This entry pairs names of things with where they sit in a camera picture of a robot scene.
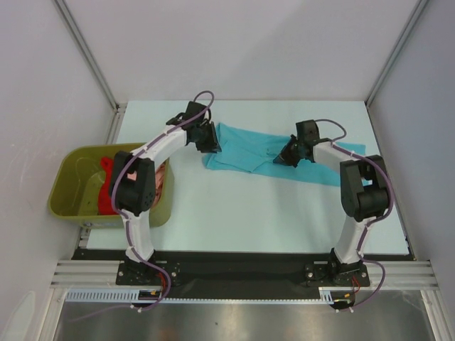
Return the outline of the turquoise t shirt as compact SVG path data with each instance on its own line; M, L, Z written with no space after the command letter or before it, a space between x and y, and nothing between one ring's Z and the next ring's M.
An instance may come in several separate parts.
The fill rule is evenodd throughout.
M237 171L334 187L341 184L336 170L318 163L301 160L295 168L276 164L274 159L289 141L286 136L248 131L224 123L219 123L215 130L221 152L202 157L208 170Z

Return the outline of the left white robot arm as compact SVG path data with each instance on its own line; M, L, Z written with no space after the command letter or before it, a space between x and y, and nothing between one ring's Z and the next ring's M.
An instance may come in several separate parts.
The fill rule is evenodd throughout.
M151 260L155 248L149 216L156 197L156 170L188 144L195 144L201 153L221 151L209 109L193 116L180 113L151 141L114 156L109 195L127 236L123 273L133 275L140 283L151 283L157 272L164 272Z

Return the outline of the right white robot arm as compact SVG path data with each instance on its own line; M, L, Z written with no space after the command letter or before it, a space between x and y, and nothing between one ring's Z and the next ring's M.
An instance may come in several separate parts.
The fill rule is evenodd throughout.
M341 236L330 251L326 265L309 264L310 286L347 286L365 271L363 249L370 228L393 208L390 181L381 156L360 156L330 139L298 139L292 135L275 157L282 166L297 167L302 160L317 163L340 176L341 205L346 214Z

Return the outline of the pink t shirt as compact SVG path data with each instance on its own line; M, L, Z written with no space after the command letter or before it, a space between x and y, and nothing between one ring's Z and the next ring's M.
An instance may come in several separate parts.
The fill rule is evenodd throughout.
M149 166L134 166L126 174L128 182L129 206L135 210L145 208L145 204L155 207L163 194L166 164L162 163L155 172L155 180L151 179Z

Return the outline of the red t shirt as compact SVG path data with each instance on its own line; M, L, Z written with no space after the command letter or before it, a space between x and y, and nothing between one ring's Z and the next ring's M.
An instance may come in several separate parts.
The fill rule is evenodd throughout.
M100 165L105 172L105 180L98 194L97 208L99 215L117 215L117 212L112 208L109 194L113 164L114 161L108 157L102 157L100 160Z

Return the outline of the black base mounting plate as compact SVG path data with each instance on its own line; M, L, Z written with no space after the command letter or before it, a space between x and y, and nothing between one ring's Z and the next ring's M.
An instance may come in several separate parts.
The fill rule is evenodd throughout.
M247 252L194 252L157 251L152 257L153 264L164 270L148 277L127 275L117 279L117 284L147 284L155 277L164 286L179 293L210 292L232 293L240 291L248 295L264 293L267 289L279 293L296 294L304 288L371 286L367 264L380 265L381 261L413 261L410 255L372 255L365 258L365 271L360 277L354 276L347 286L317 284L310 286L306 277L309 264L326 265L329 254L270 254ZM126 256L119 250L77 249L71 260L125 261Z

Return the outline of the olive green plastic bin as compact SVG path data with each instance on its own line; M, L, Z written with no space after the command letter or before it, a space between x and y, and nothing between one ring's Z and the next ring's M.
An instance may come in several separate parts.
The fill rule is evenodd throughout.
M135 144L84 146L70 152L62 161L48 199L55 217L88 229L123 228L119 215L101 215L98 196L105 183L103 158L113 159L118 151L132 151Z

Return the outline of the right aluminium frame post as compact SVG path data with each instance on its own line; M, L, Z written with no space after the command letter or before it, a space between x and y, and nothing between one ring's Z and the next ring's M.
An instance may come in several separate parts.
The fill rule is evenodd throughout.
M408 19L405 22L395 44L390 51L385 64L383 65L379 75L376 77L373 86L371 87L366 100L364 101L366 109L369 109L375 98L377 97L382 86L385 84L389 74L392 72L392 69L396 62L398 61L402 51L405 49L409 39L414 33L415 28L419 24L420 19L424 15L427 7L431 4L430 0L419 0L416 2L414 8L412 9Z

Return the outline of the aluminium frame post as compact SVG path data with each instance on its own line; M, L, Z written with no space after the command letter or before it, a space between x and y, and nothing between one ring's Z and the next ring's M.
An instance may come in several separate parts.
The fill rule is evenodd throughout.
M369 109L375 98L377 97L382 86L385 84L389 74L392 72L392 69L396 62L398 61L402 51L405 49L409 39L414 33L415 28L419 24L420 19L424 15L427 7L431 4L430 0L419 0L416 2L414 8L412 9L408 19L405 22L395 44L390 51L385 64L383 65L379 75L376 77L373 86L371 87L366 100L364 101L366 109Z
M95 79L102 95L106 99L109 107L115 112L118 109L118 103L114 98L113 92L108 85L108 82L96 61L75 17L73 16L67 1L64 0L53 0L53 4L56 7L60 17L62 18L68 32L73 39L77 49L80 51L83 60L86 63L89 71Z

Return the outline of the left aluminium frame post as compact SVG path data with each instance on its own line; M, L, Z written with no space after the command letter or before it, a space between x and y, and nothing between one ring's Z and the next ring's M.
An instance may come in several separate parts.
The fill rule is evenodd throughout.
M118 109L118 103L114 98L113 92L108 85L108 82L96 61L75 17L73 16L67 1L64 0L53 0L53 4L56 7L60 17L62 18L68 32L73 39L77 49L80 51L83 60L86 63L89 71L95 79L102 95L106 99L109 107L115 112Z

